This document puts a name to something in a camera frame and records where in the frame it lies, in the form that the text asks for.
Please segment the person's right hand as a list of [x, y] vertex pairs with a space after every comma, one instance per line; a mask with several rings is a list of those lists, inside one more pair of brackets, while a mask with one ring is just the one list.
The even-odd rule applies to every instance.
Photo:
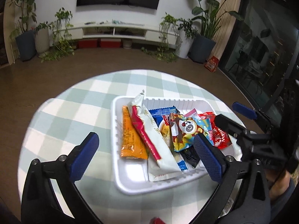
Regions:
[[288, 189], [290, 184], [291, 175], [288, 171], [283, 171], [281, 174], [277, 174], [276, 172], [266, 169], [266, 178], [273, 185], [269, 189], [269, 196], [271, 200], [277, 199], [279, 196], [284, 194], [284, 192]]

